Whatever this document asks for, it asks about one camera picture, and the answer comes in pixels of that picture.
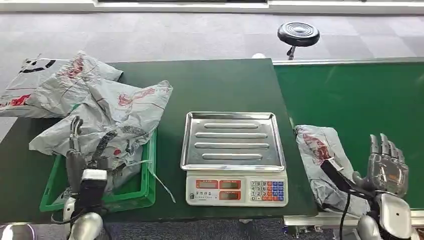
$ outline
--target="black cable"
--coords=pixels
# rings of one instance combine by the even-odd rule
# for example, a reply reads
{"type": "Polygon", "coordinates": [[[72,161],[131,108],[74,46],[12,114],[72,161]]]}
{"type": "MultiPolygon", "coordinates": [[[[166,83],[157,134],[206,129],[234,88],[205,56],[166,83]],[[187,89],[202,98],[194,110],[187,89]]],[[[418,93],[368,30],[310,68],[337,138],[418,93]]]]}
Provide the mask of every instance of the black cable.
{"type": "Polygon", "coordinates": [[[112,235],[111,235],[111,232],[108,230],[108,228],[106,227],[106,224],[103,224],[103,229],[104,229],[104,232],[106,233],[106,235],[107,235],[107,238],[109,239],[109,240],[112,240],[112,235]]]}
{"type": "Polygon", "coordinates": [[[75,222],[79,217],[81,217],[81,215],[83,215],[85,213],[85,209],[83,209],[82,211],[80,211],[76,216],[71,217],[69,220],[66,221],[56,221],[55,218],[53,217],[55,215],[55,212],[53,212],[51,214],[50,217],[50,221],[54,224],[59,224],[59,225],[63,225],[63,224],[69,224],[69,223],[73,223],[75,222]]]}
{"type": "MultiPolygon", "coordinates": [[[[107,209],[106,207],[102,206],[100,209],[105,210],[106,212],[104,214],[102,214],[101,216],[103,217],[104,215],[109,213],[109,209],[107,209]]],[[[112,240],[112,235],[111,232],[109,231],[109,229],[106,227],[106,222],[103,220],[103,229],[104,232],[106,233],[107,237],[109,238],[109,240],[112,240]]]]}
{"type": "Polygon", "coordinates": [[[350,203],[351,203],[351,194],[347,193],[346,206],[344,207],[343,214],[341,215],[340,226],[338,228],[339,240],[343,240],[343,222],[345,221],[346,214],[348,213],[348,208],[350,203]]]}

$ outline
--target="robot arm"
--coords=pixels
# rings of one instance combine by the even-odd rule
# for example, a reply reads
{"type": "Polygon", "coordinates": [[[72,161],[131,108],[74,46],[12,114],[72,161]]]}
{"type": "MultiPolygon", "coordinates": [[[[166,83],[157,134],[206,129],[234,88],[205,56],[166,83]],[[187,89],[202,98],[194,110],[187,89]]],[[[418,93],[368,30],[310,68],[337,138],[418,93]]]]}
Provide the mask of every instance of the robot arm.
{"type": "Polygon", "coordinates": [[[402,151],[386,135],[380,136],[379,147],[371,135],[367,176],[354,172],[352,182],[328,160],[321,169],[341,191],[370,203],[371,210],[360,217],[356,228],[361,240],[415,239],[418,233],[411,226],[411,210],[402,199],[408,190],[408,166],[402,151]]]}

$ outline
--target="stainless steel tray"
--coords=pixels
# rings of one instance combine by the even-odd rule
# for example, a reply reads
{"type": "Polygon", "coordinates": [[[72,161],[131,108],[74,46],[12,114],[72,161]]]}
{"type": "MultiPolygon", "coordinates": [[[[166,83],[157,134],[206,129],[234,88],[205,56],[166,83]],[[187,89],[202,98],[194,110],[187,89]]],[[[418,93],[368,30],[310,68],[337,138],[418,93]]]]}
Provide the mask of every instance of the stainless steel tray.
{"type": "Polygon", "coordinates": [[[189,112],[181,168],[281,172],[283,148],[270,112],[189,112]]]}

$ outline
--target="white strap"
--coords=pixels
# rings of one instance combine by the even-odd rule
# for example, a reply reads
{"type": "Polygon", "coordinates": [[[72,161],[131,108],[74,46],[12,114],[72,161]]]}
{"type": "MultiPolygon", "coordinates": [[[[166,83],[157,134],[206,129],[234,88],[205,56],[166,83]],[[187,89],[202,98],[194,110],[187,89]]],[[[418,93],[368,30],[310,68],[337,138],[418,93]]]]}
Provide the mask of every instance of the white strap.
{"type": "MultiPolygon", "coordinates": [[[[149,163],[149,164],[151,164],[152,163],[152,160],[143,160],[143,161],[139,161],[139,162],[135,162],[135,163],[129,164],[127,166],[134,166],[134,165],[142,164],[142,163],[149,163]]],[[[171,193],[171,191],[167,188],[167,186],[165,186],[165,184],[159,179],[159,177],[156,176],[156,174],[153,171],[150,170],[150,168],[147,168],[147,169],[150,172],[150,174],[152,174],[153,177],[162,185],[162,187],[165,189],[165,191],[168,192],[168,194],[171,197],[173,203],[175,204],[176,201],[175,201],[174,195],[171,193]]]]}

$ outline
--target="digital scale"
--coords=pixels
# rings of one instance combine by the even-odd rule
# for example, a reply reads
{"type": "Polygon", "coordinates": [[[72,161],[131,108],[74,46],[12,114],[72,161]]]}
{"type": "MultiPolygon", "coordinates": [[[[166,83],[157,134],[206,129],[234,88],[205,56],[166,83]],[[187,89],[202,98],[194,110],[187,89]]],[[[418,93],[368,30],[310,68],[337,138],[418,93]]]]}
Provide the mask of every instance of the digital scale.
{"type": "Polygon", "coordinates": [[[284,207],[286,162],[269,112],[189,112],[181,168],[189,205],[284,207]]]}

